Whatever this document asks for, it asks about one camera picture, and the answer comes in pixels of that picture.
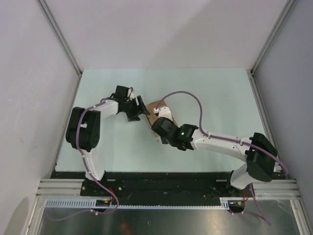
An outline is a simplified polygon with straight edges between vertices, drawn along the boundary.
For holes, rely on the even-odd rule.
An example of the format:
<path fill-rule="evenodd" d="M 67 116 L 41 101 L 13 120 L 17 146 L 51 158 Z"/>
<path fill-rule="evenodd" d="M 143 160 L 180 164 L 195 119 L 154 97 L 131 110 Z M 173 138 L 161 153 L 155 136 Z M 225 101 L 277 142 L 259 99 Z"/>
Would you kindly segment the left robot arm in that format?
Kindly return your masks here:
<path fill-rule="evenodd" d="M 114 93 L 99 103 L 88 108 L 74 107 L 66 131 L 66 141 L 81 154 L 86 177 L 94 180 L 91 190 L 99 196 L 107 192 L 108 183 L 102 180 L 105 169 L 94 150 L 100 141 L 101 120 L 118 113 L 125 113 L 127 121 L 140 121 L 141 114 L 150 114 L 141 96 L 134 95 L 132 87 L 118 85 Z"/>

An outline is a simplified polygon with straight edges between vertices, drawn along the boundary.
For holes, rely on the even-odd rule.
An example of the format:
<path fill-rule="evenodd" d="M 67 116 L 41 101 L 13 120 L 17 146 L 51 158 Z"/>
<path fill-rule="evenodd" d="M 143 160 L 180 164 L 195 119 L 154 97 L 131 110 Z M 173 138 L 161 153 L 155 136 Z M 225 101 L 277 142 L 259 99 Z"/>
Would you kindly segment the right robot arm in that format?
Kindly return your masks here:
<path fill-rule="evenodd" d="M 218 136 L 191 124 L 178 127 L 165 117 L 158 118 L 151 129 L 163 144 L 179 150 L 208 150 L 241 160 L 243 165 L 231 171 L 226 180 L 225 190 L 230 196 L 238 196 L 251 183 L 273 179 L 277 150 L 261 133 L 249 138 Z"/>

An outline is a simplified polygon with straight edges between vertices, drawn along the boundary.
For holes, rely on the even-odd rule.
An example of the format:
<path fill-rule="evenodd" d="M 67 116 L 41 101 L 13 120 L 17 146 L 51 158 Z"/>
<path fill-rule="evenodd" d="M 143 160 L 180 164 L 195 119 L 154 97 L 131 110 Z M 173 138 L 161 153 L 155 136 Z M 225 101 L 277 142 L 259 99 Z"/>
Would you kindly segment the brown cardboard express box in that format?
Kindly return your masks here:
<path fill-rule="evenodd" d="M 159 118 L 159 114 L 161 114 L 162 117 L 170 119 L 176 126 L 178 125 L 164 100 L 158 100 L 147 104 L 146 108 L 150 113 L 149 115 L 146 115 L 150 126 L 152 126 Z"/>

